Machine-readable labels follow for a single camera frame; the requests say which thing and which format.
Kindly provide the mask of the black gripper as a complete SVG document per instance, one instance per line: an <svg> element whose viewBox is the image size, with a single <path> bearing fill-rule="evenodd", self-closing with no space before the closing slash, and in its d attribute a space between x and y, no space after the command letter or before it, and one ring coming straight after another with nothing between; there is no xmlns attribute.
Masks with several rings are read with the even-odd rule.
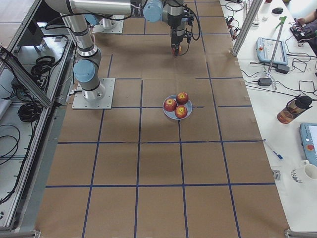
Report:
<svg viewBox="0 0 317 238"><path fill-rule="evenodd" d="M179 26L170 27L170 36L171 36L171 51L175 56L181 55L181 46L180 43L185 38L187 43L191 42L191 32L186 28L186 23L181 23Z"/></svg>

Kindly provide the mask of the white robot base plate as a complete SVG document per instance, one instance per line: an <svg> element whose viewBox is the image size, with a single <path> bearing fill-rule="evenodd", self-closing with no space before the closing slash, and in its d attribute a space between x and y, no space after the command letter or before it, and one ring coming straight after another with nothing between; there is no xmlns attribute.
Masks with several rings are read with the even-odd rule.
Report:
<svg viewBox="0 0 317 238"><path fill-rule="evenodd" d="M75 110L110 110L112 107L115 78L100 78L100 84L93 91L85 91L78 84L75 93L72 109Z"/></svg>

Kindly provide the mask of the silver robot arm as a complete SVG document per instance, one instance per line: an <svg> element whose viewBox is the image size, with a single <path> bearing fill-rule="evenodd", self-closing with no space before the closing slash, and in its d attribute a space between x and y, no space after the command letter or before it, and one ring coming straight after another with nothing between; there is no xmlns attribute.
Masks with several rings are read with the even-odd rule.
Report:
<svg viewBox="0 0 317 238"><path fill-rule="evenodd" d="M163 21L170 26L171 48L176 56L180 54L183 39L192 39L192 33L186 29L192 14L181 0L48 0L46 3L60 13L77 44L80 59L74 65L73 73L87 101L103 98L106 88L98 78L101 52L94 43L85 15L110 21L115 21L113 15L142 16L149 22Z"/></svg>

